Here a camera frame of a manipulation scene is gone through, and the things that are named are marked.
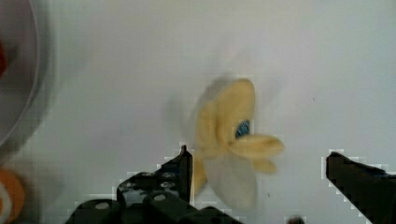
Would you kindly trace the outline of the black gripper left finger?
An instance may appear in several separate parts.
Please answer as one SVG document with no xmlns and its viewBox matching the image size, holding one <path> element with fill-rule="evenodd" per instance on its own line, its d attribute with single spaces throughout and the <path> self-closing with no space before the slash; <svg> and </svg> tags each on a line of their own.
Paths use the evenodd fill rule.
<svg viewBox="0 0 396 224">
<path fill-rule="evenodd" d="M 186 146 L 155 172 L 121 182 L 116 198 L 81 203 L 64 224 L 242 224 L 213 206 L 190 205 L 192 155 Z"/>
</svg>

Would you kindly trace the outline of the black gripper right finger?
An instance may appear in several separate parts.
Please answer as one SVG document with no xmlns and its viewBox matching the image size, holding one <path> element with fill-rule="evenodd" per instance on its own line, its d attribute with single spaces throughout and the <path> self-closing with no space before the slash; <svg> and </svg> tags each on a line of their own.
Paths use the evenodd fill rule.
<svg viewBox="0 0 396 224">
<path fill-rule="evenodd" d="M 396 223 L 395 175 L 332 152 L 326 177 L 372 224 Z"/>
</svg>

